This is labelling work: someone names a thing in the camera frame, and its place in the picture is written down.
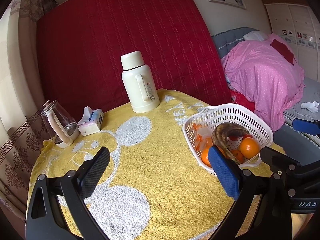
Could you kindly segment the red tomato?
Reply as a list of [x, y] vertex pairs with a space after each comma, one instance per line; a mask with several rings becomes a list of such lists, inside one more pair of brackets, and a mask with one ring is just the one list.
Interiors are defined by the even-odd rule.
[[243, 135], [242, 137], [241, 137], [241, 136], [237, 136], [237, 135], [230, 135], [228, 138], [229, 138], [231, 141], [237, 141], [237, 140], [239, 140], [239, 139], [253, 138], [253, 136], [250, 135], [250, 134]]

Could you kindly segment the overripe brown banana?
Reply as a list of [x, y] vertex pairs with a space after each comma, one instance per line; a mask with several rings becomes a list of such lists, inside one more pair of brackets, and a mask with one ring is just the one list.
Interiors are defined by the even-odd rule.
[[237, 164], [240, 164], [231, 151], [228, 149], [228, 140], [227, 138], [232, 136], [243, 137], [244, 135], [249, 134], [248, 129], [244, 128], [239, 124], [234, 124], [230, 122], [224, 122], [219, 124], [212, 132], [212, 141], [213, 144], [217, 147], [220, 147], [228, 159], [233, 160]]

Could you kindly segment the orange mandarin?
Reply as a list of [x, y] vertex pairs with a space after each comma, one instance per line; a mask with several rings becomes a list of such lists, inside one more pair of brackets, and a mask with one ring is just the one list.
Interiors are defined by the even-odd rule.
[[239, 145], [239, 148], [242, 155], [247, 159], [255, 157], [260, 152], [259, 144], [250, 137], [243, 139]]
[[208, 159], [209, 149], [209, 147], [203, 149], [203, 151], [201, 152], [201, 160], [206, 166], [211, 167], [211, 164]]

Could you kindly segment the orange plastic snack bag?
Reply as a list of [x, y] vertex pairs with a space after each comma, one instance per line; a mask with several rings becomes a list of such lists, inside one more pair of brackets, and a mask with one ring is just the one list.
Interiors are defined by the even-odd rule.
[[213, 130], [202, 124], [192, 123], [195, 131], [195, 151], [202, 153], [206, 148], [213, 146], [212, 132]]

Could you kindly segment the white plastic basket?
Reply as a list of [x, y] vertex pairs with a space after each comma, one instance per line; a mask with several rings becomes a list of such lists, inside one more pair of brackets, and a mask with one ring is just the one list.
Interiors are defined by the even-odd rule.
[[242, 105], [226, 103], [218, 106], [207, 106], [197, 114], [189, 117], [182, 126], [182, 131], [187, 144], [199, 163], [210, 174], [215, 174], [211, 167], [206, 166], [201, 160], [201, 153], [195, 151], [195, 131], [192, 123], [202, 124], [214, 130], [219, 124], [230, 122], [239, 124], [248, 129], [260, 148], [269, 147], [273, 142], [273, 132], [270, 127], [256, 114]]

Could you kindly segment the white sock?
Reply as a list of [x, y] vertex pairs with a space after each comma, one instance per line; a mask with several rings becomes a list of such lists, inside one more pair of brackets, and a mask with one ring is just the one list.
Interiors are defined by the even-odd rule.
[[319, 107], [319, 102], [313, 101], [313, 102], [304, 102], [301, 104], [301, 109], [307, 109], [311, 113], [317, 113], [318, 112], [318, 107]]

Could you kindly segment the orange mandarin behind banana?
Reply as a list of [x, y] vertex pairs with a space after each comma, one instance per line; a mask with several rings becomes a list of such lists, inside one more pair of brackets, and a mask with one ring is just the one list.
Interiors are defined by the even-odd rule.
[[247, 159], [255, 157], [260, 152], [259, 144], [250, 137], [243, 139], [239, 145], [239, 148], [242, 155]]

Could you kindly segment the pink polka-dot duvet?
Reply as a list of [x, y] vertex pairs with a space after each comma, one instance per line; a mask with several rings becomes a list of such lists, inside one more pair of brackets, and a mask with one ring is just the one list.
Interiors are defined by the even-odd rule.
[[272, 46], [276, 34], [265, 41], [242, 41], [221, 59], [231, 86], [255, 104], [255, 114], [277, 131], [284, 124], [284, 111], [303, 97], [304, 70], [294, 59], [288, 63]]

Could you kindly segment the glass electric kettle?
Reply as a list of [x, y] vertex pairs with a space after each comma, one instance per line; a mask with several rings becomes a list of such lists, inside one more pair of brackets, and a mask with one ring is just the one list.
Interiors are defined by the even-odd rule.
[[40, 113], [53, 143], [60, 148], [71, 145], [79, 136], [78, 124], [57, 100], [48, 100]]

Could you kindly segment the white tissue pack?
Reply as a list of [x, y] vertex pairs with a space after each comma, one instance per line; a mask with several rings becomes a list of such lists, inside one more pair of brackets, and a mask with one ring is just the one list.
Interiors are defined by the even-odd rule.
[[98, 133], [103, 123], [104, 114], [99, 109], [92, 110], [90, 107], [85, 107], [83, 116], [78, 122], [78, 129], [82, 136]]

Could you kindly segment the white pillow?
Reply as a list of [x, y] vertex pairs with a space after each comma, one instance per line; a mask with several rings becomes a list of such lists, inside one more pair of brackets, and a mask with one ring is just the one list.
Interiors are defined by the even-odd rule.
[[245, 41], [255, 40], [255, 41], [265, 41], [268, 39], [268, 35], [262, 31], [250, 31], [243, 36]]

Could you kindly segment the yellow and white towel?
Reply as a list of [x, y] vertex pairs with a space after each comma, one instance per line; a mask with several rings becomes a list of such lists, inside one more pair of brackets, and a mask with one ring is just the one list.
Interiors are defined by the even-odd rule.
[[45, 141], [30, 179], [63, 176], [101, 147], [110, 163], [85, 204], [110, 239], [207, 239], [233, 204], [216, 176], [201, 167], [182, 125], [206, 104], [159, 90], [160, 105], [144, 114], [130, 104], [108, 111], [101, 131], [61, 149]]

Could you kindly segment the cream wardrobe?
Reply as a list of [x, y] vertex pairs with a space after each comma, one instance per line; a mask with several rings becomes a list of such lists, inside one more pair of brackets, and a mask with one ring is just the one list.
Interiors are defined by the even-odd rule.
[[291, 47], [306, 77], [319, 81], [319, 20], [308, 0], [262, 0], [272, 31]]

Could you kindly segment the grey bed headboard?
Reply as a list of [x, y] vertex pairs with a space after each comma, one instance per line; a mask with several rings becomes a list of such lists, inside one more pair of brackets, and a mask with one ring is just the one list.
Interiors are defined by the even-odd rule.
[[212, 40], [217, 49], [219, 58], [222, 59], [224, 56], [226, 56], [234, 46], [244, 41], [244, 35], [252, 31], [256, 31], [256, 29], [241, 27], [213, 35]]

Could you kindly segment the cream thermos flask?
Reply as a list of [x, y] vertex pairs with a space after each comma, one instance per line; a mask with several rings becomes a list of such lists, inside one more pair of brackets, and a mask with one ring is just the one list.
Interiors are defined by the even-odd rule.
[[150, 67], [145, 64], [140, 51], [120, 57], [121, 78], [135, 113], [146, 113], [160, 104]]

